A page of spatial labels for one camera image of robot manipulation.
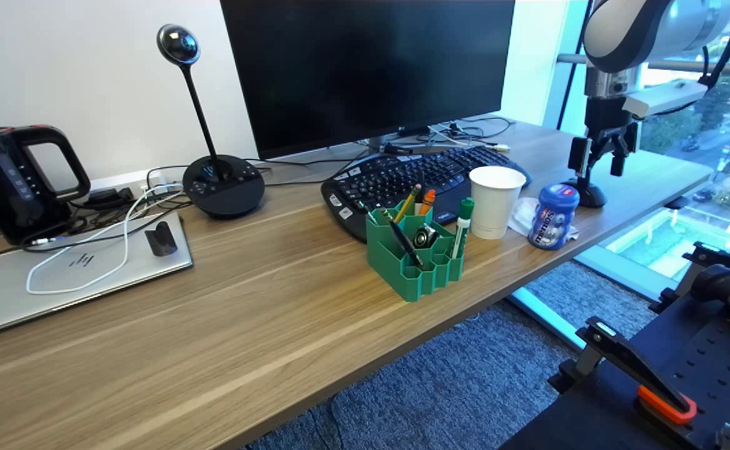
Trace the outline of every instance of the paper cup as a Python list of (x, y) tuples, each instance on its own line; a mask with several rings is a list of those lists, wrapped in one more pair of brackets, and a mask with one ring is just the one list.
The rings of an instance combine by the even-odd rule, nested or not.
[(522, 172), (502, 166), (485, 166), (471, 171), (471, 196), (475, 203), (471, 230), (475, 238), (480, 241), (505, 238), (522, 183), (526, 183)]

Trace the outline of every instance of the marker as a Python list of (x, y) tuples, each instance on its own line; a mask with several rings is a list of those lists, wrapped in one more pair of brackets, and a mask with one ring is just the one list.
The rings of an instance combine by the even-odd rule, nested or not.
[(472, 215), (472, 197), (465, 197), (461, 203), (461, 215), (457, 215), (457, 235), (455, 235), (455, 246), (450, 251), (450, 260), (455, 260), (461, 255), (461, 248), (465, 243), (465, 235), (471, 230), (471, 215)]
[(414, 192), (405, 197), (405, 203), (401, 203), (401, 211), (396, 212), (396, 220), (391, 222), (401, 222), (410, 212), (410, 208), (415, 208), (415, 197), (420, 190), (424, 185), (414, 185)]
[(424, 192), (424, 203), (415, 208), (415, 215), (425, 215), (425, 212), (430, 212), (432, 205), (436, 205), (436, 200), (439, 200), (439, 190), (425, 190), (425, 192)]

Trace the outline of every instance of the keyboard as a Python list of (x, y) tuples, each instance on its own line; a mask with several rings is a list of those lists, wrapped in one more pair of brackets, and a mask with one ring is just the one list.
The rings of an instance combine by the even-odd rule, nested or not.
[(457, 220), (461, 200), (471, 197), (469, 172), (480, 166), (516, 167), (526, 175), (526, 185), (531, 183), (531, 175), (507, 155), (479, 146), (427, 155), (369, 155), (327, 177), (321, 192), (337, 225), (365, 243), (369, 212), (396, 208), (415, 185), (439, 190), (436, 222), (449, 225)]

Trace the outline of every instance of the gray laptop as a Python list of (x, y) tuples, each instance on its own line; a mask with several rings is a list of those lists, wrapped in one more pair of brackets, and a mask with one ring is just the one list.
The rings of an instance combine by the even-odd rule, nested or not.
[(0, 331), (7, 325), (19, 325), (31, 317), (40, 317), (56, 310), (66, 310), (109, 293), (162, 278), (175, 271), (192, 268), (192, 255), (186, 241), (186, 230), (177, 212), (162, 217), (170, 225), (172, 241), (177, 246), (170, 255), (155, 255), (149, 235), (134, 233), (129, 263), (124, 263), (124, 238), (87, 243), (66, 251), (62, 255), (54, 258), (54, 253), (2, 253), (0, 255)]

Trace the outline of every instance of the black kettle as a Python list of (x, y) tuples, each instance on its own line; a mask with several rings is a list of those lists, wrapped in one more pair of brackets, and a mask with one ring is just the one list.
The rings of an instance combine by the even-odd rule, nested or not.
[[(72, 187), (56, 187), (40, 166), (42, 147), (56, 146), (72, 171)], [(12, 246), (62, 233), (72, 222), (71, 200), (91, 192), (91, 177), (67, 137), (47, 125), (0, 128), (0, 233)]]

